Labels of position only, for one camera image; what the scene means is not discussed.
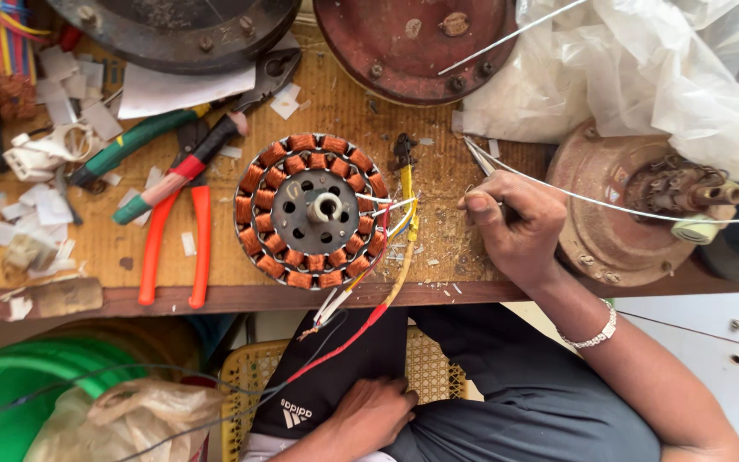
silver bracelet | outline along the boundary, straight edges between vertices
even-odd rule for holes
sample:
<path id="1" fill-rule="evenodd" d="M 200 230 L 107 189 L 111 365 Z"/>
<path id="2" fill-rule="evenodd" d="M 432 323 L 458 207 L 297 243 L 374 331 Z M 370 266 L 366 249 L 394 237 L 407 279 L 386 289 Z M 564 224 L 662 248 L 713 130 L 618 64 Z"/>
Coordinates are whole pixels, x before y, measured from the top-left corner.
<path id="1" fill-rule="evenodd" d="M 591 341 L 586 342 L 573 342 L 570 341 L 568 338 L 564 337 L 563 334 L 561 334 L 561 331 L 558 331 L 559 334 L 561 334 L 561 338 L 564 342 L 572 345 L 573 347 L 577 349 L 587 348 L 590 346 L 595 346 L 596 344 L 599 344 L 602 341 L 606 341 L 608 339 L 612 338 L 612 334 L 615 333 L 615 322 L 618 320 L 618 313 L 615 311 L 615 308 L 612 307 L 612 304 L 607 302 L 604 299 L 600 299 L 602 302 L 606 303 L 606 306 L 609 307 L 609 322 L 606 323 L 606 327 L 603 328 L 602 331 L 600 331 L 599 334 L 597 334 Z"/>

copper winding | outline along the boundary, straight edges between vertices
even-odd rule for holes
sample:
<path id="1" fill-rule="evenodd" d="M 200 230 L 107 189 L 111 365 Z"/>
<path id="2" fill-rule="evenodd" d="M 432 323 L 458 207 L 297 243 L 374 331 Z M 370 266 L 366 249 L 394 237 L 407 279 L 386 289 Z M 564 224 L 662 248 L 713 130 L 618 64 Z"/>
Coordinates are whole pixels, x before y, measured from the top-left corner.
<path id="1" fill-rule="evenodd" d="M 329 164 L 329 170 L 336 175 L 346 178 L 350 174 L 350 164 L 336 157 L 333 162 Z"/>
<path id="2" fill-rule="evenodd" d="M 287 152 L 284 151 L 284 146 L 279 142 L 274 142 L 259 156 L 259 162 L 261 162 L 266 169 L 270 165 L 281 160 L 285 155 L 287 155 Z"/>
<path id="3" fill-rule="evenodd" d="M 333 271 L 332 273 L 319 275 L 319 287 L 321 289 L 329 289 L 330 287 L 341 285 L 343 282 L 344 276 L 341 274 L 341 271 Z"/>
<path id="4" fill-rule="evenodd" d="M 348 143 L 337 136 L 326 135 L 321 141 L 321 149 L 343 154 L 346 152 Z"/>
<path id="5" fill-rule="evenodd" d="M 351 278 L 354 278 L 361 274 L 364 270 L 370 267 L 369 260 L 367 260 L 367 257 L 364 257 L 363 255 L 360 257 L 356 257 L 352 263 L 350 263 L 350 266 L 346 268 L 346 275 L 350 276 Z"/>
<path id="6" fill-rule="evenodd" d="M 307 269 L 310 271 L 323 271 L 324 258 L 323 255 L 308 255 L 306 259 Z"/>
<path id="7" fill-rule="evenodd" d="M 259 243 L 258 236 L 255 235 L 255 230 L 247 228 L 241 230 L 238 234 L 238 238 L 241 239 L 241 243 L 244 244 L 244 252 L 247 255 L 255 255 L 261 253 L 261 244 Z"/>
<path id="8" fill-rule="evenodd" d="M 290 145 L 290 149 L 293 151 L 315 149 L 315 136 L 312 134 L 291 135 L 287 138 L 287 144 Z"/>
<path id="9" fill-rule="evenodd" d="M 272 187 L 272 189 L 278 189 L 278 187 L 281 186 L 281 184 L 284 183 L 284 180 L 286 179 L 287 175 L 285 175 L 284 172 L 276 169 L 275 167 L 267 170 L 267 174 L 264 175 L 264 182 L 267 184 L 267 186 Z"/>
<path id="10" fill-rule="evenodd" d="M 344 263 L 346 263 L 346 252 L 344 252 L 344 249 L 339 248 L 338 250 L 332 252 L 329 254 L 329 257 L 327 257 L 327 260 L 329 260 L 329 264 L 333 266 L 333 268 L 340 267 Z"/>
<path id="11" fill-rule="evenodd" d="M 254 202 L 262 210 L 272 209 L 272 198 L 275 197 L 275 192 L 269 189 L 260 189 L 255 192 Z"/>
<path id="12" fill-rule="evenodd" d="M 375 211 L 375 203 L 369 199 L 363 197 L 356 197 L 358 199 L 358 211 L 371 212 Z"/>
<path id="13" fill-rule="evenodd" d="M 358 173 L 353 173 L 349 178 L 346 179 L 346 183 L 350 185 L 353 191 L 356 193 L 363 193 L 364 187 L 366 186 L 366 183 L 364 183 L 364 178 L 361 177 Z"/>
<path id="14" fill-rule="evenodd" d="M 364 247 L 364 239 L 358 234 L 354 234 L 346 243 L 346 252 L 355 255 L 362 247 Z"/>
<path id="15" fill-rule="evenodd" d="M 251 193 L 259 186 L 261 180 L 261 174 L 264 173 L 263 169 L 258 165 L 250 164 L 247 167 L 247 171 L 244 173 L 244 177 L 241 179 L 241 183 L 238 185 L 242 191 Z"/>
<path id="16" fill-rule="evenodd" d="M 239 225 L 249 225 L 253 219 L 253 209 L 251 207 L 250 197 L 243 195 L 236 196 L 236 223 Z"/>
<path id="17" fill-rule="evenodd" d="M 372 186 L 372 192 L 376 197 L 384 198 L 389 195 L 387 191 L 387 185 L 384 184 L 384 179 L 381 178 L 381 173 L 373 173 L 367 178 L 370 186 Z"/>
<path id="18" fill-rule="evenodd" d="M 311 169 L 325 169 L 327 168 L 327 155 L 313 152 L 307 158 L 307 164 Z"/>
<path id="19" fill-rule="evenodd" d="M 290 173 L 291 175 L 294 175 L 298 172 L 301 172 L 303 169 L 307 168 L 307 164 L 304 163 L 304 160 L 300 155 L 293 155 L 293 157 L 287 157 L 287 160 L 284 161 L 284 171 L 287 173 Z"/>
<path id="20" fill-rule="evenodd" d="M 284 255 L 284 261 L 293 267 L 299 267 L 304 263 L 304 254 L 297 250 L 287 249 L 287 254 Z"/>
<path id="21" fill-rule="evenodd" d="M 267 238 L 264 239 L 264 245 L 269 248 L 272 255 L 278 255 L 287 248 L 287 243 L 285 243 L 281 236 L 276 233 L 272 233 L 270 236 L 267 236 Z"/>
<path id="22" fill-rule="evenodd" d="M 298 271 L 290 271 L 287 273 L 287 284 L 292 287 L 300 287 L 302 289 L 310 289 L 313 286 L 313 275 L 306 275 Z"/>
<path id="23" fill-rule="evenodd" d="M 361 234 L 372 233 L 372 225 L 374 223 L 375 223 L 375 220 L 367 215 L 360 217 L 358 219 L 358 232 Z"/>
<path id="24" fill-rule="evenodd" d="M 373 257 L 377 257 L 379 253 L 384 251 L 384 235 L 379 231 L 373 234 L 372 239 L 369 240 L 369 247 L 367 247 L 367 253 Z"/>
<path id="25" fill-rule="evenodd" d="M 255 215 L 255 228 L 259 233 L 272 233 L 272 217 L 269 214 Z"/>
<path id="26" fill-rule="evenodd" d="M 273 278 L 280 278 L 284 274 L 284 266 L 269 255 L 261 257 L 255 265 Z"/>
<path id="27" fill-rule="evenodd" d="M 373 168 L 372 160 L 370 160 L 370 158 L 358 148 L 352 150 L 350 153 L 350 160 L 364 172 L 369 172 Z"/>

leg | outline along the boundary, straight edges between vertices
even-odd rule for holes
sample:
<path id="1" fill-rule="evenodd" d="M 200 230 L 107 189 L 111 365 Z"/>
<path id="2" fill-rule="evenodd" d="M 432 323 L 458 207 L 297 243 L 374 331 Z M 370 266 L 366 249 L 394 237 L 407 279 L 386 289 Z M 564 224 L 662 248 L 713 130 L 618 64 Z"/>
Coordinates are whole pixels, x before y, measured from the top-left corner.
<path id="1" fill-rule="evenodd" d="M 426 460 L 659 460 L 656 436 L 586 362 L 499 304 L 410 310 L 485 402 L 437 401 L 385 451 Z"/>
<path id="2" fill-rule="evenodd" d="M 349 310 L 349 317 L 318 356 L 346 342 L 361 328 L 371 312 L 372 308 Z M 312 326 L 314 314 L 315 311 L 307 313 L 298 326 L 267 388 L 281 384 L 302 368 L 338 322 L 334 320 L 303 342 L 296 341 L 298 335 Z M 302 438 L 335 412 L 338 402 L 355 381 L 403 376 L 405 359 L 406 309 L 390 308 L 350 348 L 303 374 L 261 406 L 255 414 L 251 431 L 282 438 Z"/>

adidas logo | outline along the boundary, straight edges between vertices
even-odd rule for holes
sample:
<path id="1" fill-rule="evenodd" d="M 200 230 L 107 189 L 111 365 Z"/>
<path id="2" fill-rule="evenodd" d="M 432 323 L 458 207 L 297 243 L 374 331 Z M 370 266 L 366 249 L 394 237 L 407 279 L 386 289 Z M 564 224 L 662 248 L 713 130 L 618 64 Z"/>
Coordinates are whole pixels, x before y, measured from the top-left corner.
<path id="1" fill-rule="evenodd" d="M 281 407 L 284 408 L 282 411 L 284 412 L 284 421 L 287 423 L 287 428 L 293 428 L 293 426 L 313 416 L 312 411 L 299 408 L 294 404 L 290 404 L 287 400 L 281 400 Z"/>

green bucket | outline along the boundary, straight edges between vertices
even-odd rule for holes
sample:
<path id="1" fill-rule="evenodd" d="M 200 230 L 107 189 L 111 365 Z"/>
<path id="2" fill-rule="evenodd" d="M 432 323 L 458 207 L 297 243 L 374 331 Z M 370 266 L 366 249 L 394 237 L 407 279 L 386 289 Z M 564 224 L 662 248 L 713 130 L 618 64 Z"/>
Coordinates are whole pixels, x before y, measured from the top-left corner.
<path id="1" fill-rule="evenodd" d="M 0 406 L 46 385 L 104 367 L 136 362 L 113 345 L 93 339 L 40 339 L 0 349 Z M 97 398 L 113 385 L 146 376 L 144 369 L 113 369 L 77 382 Z M 21 462 L 44 421 L 53 413 L 59 394 L 70 386 L 41 394 L 0 414 L 0 462 Z"/>

